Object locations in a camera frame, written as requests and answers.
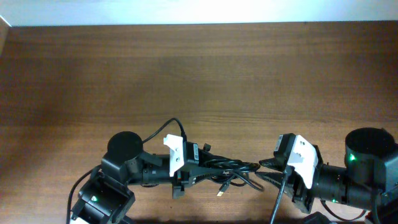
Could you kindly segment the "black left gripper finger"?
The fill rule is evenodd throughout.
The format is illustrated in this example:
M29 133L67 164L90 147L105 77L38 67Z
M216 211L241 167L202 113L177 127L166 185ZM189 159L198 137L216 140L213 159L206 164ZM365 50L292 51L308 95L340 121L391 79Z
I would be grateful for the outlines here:
M194 186L196 184L199 184L200 182L203 182L204 180L210 180L212 177L220 176L222 175L221 172L217 173L206 173L206 174L192 174L188 173L188 187Z
M205 174L217 172L245 174L255 172L260 168L260 165L255 162L246 162L215 155L200 156L199 166Z

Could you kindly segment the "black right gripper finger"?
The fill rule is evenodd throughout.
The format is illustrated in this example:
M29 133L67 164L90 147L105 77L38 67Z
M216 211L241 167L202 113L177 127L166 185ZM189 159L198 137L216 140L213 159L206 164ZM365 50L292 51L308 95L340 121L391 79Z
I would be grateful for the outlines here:
M280 173L280 172L255 172L255 175L272 184L273 186L277 187L278 189L281 188L282 186L282 181L284 179L284 173ZM289 197L292 198L293 197L293 179L294 179L294 175L290 174L285 182L284 185L284 193Z
M277 158L269 158L269 159L263 159L259 161L259 164L265 168L276 170L276 171L283 171L283 163L278 161Z

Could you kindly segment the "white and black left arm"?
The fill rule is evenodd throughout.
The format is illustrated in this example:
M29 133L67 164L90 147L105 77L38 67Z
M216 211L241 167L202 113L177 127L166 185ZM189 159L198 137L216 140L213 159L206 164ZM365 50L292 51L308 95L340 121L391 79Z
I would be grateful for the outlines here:
M186 135L168 134L163 144L168 154L150 154L144 140L134 132L115 134L108 142L101 164L83 175L87 182L78 193L75 204L67 205L67 223L132 223L128 210L136 201L131 185L151 188L162 184L172 186L174 199L204 180L218 185L222 195L230 185L248 185L260 192L263 186L254 183L249 174L260 168L258 163L244 162L210 153L210 145L199 148L187 141Z

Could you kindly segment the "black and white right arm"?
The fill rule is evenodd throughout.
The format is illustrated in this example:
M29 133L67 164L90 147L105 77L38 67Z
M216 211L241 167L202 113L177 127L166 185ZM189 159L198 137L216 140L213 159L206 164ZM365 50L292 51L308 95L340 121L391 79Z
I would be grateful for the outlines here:
M397 223L397 142L385 129L359 128L345 137L345 166L325 163L317 145L294 133L281 134L273 157L261 160L266 172L256 175L278 188L271 213L283 195L308 216L305 223L327 223L321 213L312 214L320 200L360 209L366 223Z

